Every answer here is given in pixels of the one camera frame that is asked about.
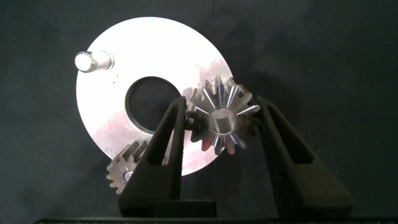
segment circular hole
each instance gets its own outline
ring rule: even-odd
[[[126,110],[138,128],[153,134],[171,102],[178,97],[180,93],[170,82],[145,77],[131,85],[126,96]]]
[[[228,134],[236,127],[236,115],[227,108],[214,110],[209,117],[210,129],[216,134]]]
[[[132,171],[125,172],[123,178],[126,182],[128,182],[131,176],[132,176]]]

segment gear tooth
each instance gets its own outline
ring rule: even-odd
[[[217,85],[217,105],[219,108],[223,107],[225,104],[225,88],[223,84]]]
[[[127,160],[128,162],[134,162],[134,157],[130,156],[129,159]]]
[[[109,165],[106,167],[106,170],[109,171],[109,172],[111,172],[111,171],[112,171],[112,168],[113,168],[113,165],[112,165],[112,164],[109,164]]]
[[[206,139],[202,140],[201,142],[201,150],[202,151],[206,151],[207,149],[209,149],[211,146],[211,141],[208,141]]]
[[[243,95],[241,97],[241,104],[242,105],[247,105],[250,102],[252,97],[253,97],[252,93],[246,93],[245,95]]]
[[[194,88],[192,92],[192,98],[198,98],[201,94],[201,88]]]
[[[119,156],[119,164],[123,164],[123,163],[126,163],[126,160],[124,159],[124,157],[123,156]]]
[[[217,75],[216,79],[215,79],[215,86],[217,85],[222,85],[223,84],[223,80],[221,79],[221,77],[219,75]]]
[[[117,167],[119,165],[118,162],[116,162],[115,159],[112,160],[111,164],[112,164],[113,167]]]
[[[229,88],[232,88],[232,86],[235,86],[236,83],[233,78],[229,78],[228,81],[225,83]]]
[[[234,154],[235,153],[235,145],[234,144],[228,144],[226,146],[226,150],[228,151],[229,154]]]
[[[213,89],[213,85],[211,85],[211,83],[209,82],[209,80],[205,80],[205,84],[203,86],[202,89],[207,89],[208,91],[212,92]]]
[[[242,108],[237,109],[237,113],[236,115],[241,116],[242,114],[247,114],[247,113],[256,113],[260,110],[260,106],[259,105],[254,105],[251,106],[249,108],[244,108],[244,110],[242,110]]]
[[[237,85],[232,86],[232,89],[231,89],[231,91],[229,93],[228,101],[227,101],[227,104],[226,104],[227,108],[230,108],[234,104],[236,104],[236,100],[235,99],[238,97],[238,93],[239,93],[239,87]]]

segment steel gear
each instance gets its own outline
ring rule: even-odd
[[[106,178],[113,181],[109,186],[118,188],[117,194],[122,193],[146,147],[146,142],[133,143],[122,150],[106,168],[109,171]]]
[[[202,151],[214,146],[219,155],[224,148],[234,154],[234,146],[246,148],[243,140],[252,124],[252,115],[260,110],[252,93],[230,78],[225,84],[216,77],[213,84],[205,80],[202,88],[193,90],[185,115],[192,129],[191,141],[202,140]]]

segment black clamp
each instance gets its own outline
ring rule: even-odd
[[[284,115],[258,96],[259,127],[281,220],[348,218],[354,200]],[[180,201],[186,100],[168,108],[119,198],[124,217],[216,217],[211,201]],[[162,166],[170,135],[169,163]]]

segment bevel gear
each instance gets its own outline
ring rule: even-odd
[[[192,129],[191,141],[202,140],[202,151],[214,146],[219,155],[226,147],[234,154],[236,144],[246,148],[243,137],[252,125],[253,114],[259,110],[252,93],[232,78],[225,84],[220,77],[213,84],[205,80],[202,88],[193,90],[185,112],[188,128]]]

